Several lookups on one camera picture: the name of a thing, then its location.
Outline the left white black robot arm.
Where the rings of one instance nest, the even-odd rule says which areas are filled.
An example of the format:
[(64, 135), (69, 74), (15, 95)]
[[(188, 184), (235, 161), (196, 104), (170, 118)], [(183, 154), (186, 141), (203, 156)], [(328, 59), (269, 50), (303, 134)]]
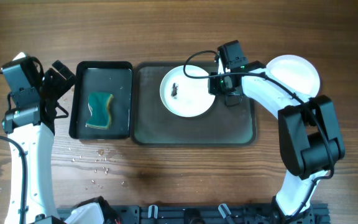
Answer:
[(11, 89), (2, 120), (11, 148), (11, 195), (5, 223), (58, 217), (53, 198), (51, 156), (59, 99), (76, 82), (60, 61), (44, 70), (21, 52), (1, 68)]

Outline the white plate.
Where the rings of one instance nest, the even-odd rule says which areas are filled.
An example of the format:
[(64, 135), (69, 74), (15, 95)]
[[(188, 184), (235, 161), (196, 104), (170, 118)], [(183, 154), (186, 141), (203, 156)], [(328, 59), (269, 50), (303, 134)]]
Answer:
[(188, 78), (182, 65), (163, 77), (159, 92), (166, 109), (185, 118), (207, 112), (215, 101), (215, 96), (208, 91), (208, 79)]
[(278, 80), (292, 89), (315, 97), (321, 81), (316, 68), (305, 58), (297, 55), (281, 55), (267, 64), (267, 69)]

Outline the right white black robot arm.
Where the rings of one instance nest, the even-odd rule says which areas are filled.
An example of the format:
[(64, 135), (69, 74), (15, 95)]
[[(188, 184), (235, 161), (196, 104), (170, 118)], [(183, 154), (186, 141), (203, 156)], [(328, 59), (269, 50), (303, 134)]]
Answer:
[(334, 104), (319, 96), (320, 79), (284, 67), (275, 73), (259, 61), (235, 66), (218, 64), (210, 79), (227, 91), (232, 79), (242, 94), (260, 103), (278, 120), (279, 148), (287, 172), (281, 189), (272, 200), (271, 221), (295, 222), (310, 210), (310, 200), (322, 180), (333, 177), (335, 163), (345, 147)]

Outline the large dark serving tray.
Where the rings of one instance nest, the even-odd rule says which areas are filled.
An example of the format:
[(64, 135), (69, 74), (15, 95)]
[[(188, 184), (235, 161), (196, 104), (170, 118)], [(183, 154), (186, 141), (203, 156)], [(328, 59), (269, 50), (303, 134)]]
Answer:
[(181, 62), (142, 62), (135, 67), (132, 89), (131, 139), (152, 147), (242, 147), (257, 137), (254, 101), (217, 97), (208, 111), (184, 118), (171, 113), (160, 99), (163, 77)]

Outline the green yellow sponge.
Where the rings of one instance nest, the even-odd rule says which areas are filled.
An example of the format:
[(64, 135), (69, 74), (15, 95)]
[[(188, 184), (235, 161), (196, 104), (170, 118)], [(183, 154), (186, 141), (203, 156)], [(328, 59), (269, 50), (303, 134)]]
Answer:
[(87, 128), (109, 129), (112, 121), (110, 105), (114, 96), (111, 93), (94, 91), (88, 96), (88, 108), (91, 113), (86, 121)]

